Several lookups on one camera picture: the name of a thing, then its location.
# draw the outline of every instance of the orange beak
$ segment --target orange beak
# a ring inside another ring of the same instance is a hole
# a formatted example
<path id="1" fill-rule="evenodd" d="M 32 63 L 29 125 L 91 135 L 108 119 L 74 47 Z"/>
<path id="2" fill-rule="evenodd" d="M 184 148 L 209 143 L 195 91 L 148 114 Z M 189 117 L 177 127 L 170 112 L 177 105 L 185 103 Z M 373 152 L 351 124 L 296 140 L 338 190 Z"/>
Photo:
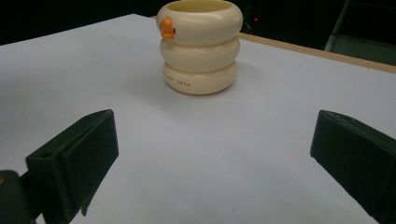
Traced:
<path id="1" fill-rule="evenodd" d="M 166 17 L 161 21 L 161 36 L 164 39 L 173 39 L 175 38 L 176 29 L 173 28 L 172 19 L 170 17 Z"/>

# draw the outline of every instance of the white table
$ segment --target white table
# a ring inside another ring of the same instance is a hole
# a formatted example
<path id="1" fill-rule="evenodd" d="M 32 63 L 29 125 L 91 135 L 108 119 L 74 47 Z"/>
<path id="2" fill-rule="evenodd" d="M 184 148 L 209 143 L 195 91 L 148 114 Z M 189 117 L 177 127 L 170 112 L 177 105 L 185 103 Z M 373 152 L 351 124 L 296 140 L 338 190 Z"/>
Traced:
<path id="1" fill-rule="evenodd" d="M 396 137 L 396 75 L 241 40 L 227 90 L 163 80 L 155 20 L 136 15 L 0 47 L 0 169 L 93 112 L 120 156 L 73 223 L 376 223 L 309 155 L 320 109 Z"/>

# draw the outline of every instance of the cream-colored cup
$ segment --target cream-colored cup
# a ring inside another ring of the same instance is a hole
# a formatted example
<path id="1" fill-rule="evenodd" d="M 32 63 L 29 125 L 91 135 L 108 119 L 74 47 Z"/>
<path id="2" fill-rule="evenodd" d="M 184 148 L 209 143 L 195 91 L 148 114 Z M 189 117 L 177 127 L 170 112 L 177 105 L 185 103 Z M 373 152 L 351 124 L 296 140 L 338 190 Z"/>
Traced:
<path id="1" fill-rule="evenodd" d="M 209 94 L 230 86 L 236 76 L 241 10 L 220 0 L 169 3 L 157 14 L 163 37 L 163 73 L 174 89 Z"/>

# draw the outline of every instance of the tabletop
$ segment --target tabletop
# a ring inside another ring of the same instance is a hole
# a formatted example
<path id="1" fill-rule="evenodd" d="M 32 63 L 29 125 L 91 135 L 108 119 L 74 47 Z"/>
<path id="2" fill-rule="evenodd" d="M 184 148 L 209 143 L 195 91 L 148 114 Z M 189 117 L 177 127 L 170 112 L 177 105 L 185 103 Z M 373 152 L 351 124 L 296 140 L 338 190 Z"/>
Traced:
<path id="1" fill-rule="evenodd" d="M 241 40 L 234 84 L 173 91 L 155 20 L 129 15 L 0 47 L 0 169 L 85 115 L 120 156 L 72 223 L 375 223 L 309 155 L 320 109 L 396 137 L 396 75 Z"/>

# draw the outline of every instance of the black object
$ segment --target black object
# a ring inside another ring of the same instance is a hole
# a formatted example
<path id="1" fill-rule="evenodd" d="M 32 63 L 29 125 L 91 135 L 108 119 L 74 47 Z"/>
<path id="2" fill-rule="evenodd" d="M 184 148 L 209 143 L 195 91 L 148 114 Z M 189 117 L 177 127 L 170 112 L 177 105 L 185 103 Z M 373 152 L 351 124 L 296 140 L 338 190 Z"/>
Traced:
<path id="1" fill-rule="evenodd" d="M 0 223 L 70 223 L 87 213 L 93 195 L 118 157 L 114 113 L 90 114 L 26 158 L 18 177 L 0 171 Z"/>
<path id="2" fill-rule="evenodd" d="M 321 110 L 311 156 L 379 223 L 396 223 L 396 140 Z"/>

